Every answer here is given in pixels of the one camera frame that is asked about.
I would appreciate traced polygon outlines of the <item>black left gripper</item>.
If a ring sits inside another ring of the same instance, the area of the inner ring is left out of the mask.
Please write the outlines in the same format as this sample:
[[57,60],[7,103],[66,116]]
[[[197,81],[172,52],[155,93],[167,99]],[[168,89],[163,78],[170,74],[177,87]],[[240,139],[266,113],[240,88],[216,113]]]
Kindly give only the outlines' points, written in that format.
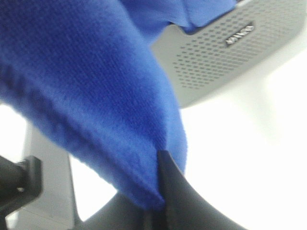
[[5,217],[42,193],[42,161],[35,156],[13,163],[0,158],[0,215]]

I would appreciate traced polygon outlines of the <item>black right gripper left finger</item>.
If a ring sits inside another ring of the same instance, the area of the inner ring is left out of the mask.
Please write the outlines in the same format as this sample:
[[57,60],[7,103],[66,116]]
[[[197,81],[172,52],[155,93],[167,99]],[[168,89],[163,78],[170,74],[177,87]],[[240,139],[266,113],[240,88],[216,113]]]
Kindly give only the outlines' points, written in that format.
[[79,224],[80,230],[152,230],[153,228],[151,213],[134,205],[120,193],[89,219]]

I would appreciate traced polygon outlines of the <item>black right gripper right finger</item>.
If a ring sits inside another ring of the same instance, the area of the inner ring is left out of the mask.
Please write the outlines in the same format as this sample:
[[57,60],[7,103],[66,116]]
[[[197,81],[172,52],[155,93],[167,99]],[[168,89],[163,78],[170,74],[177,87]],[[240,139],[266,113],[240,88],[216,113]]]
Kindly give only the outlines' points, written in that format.
[[168,151],[157,153],[159,189],[165,207],[153,213],[154,230],[243,230],[203,199],[187,182]]

